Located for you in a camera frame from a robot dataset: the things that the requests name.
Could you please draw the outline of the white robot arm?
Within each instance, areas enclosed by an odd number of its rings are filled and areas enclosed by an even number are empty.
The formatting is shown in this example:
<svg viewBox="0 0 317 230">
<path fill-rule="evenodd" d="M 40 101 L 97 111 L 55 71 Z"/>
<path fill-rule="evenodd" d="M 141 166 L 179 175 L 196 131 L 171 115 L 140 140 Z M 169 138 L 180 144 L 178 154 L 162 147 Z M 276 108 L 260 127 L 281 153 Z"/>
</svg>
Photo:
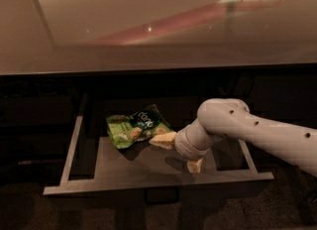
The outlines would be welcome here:
<svg viewBox="0 0 317 230">
<path fill-rule="evenodd" d="M 317 130 L 255 116 L 239 99 L 206 100 L 191 124 L 178 132 L 156 135 L 150 143 L 175 149 L 185 159 L 198 162 L 225 138 L 249 142 L 317 176 Z"/>
</svg>

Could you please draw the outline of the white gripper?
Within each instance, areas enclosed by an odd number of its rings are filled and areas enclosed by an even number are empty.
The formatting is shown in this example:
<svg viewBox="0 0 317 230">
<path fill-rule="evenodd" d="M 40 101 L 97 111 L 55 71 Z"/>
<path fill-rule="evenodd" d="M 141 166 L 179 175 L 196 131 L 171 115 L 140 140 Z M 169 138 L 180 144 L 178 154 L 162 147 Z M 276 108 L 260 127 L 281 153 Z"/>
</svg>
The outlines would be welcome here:
<svg viewBox="0 0 317 230">
<path fill-rule="evenodd" d="M 200 126 L 188 125 L 177 134 L 169 132 L 155 135 L 150 144 L 172 150 L 175 144 L 177 152 L 188 159 L 187 169 L 190 173 L 200 173 L 203 160 L 212 146 L 211 136 Z"/>
</svg>

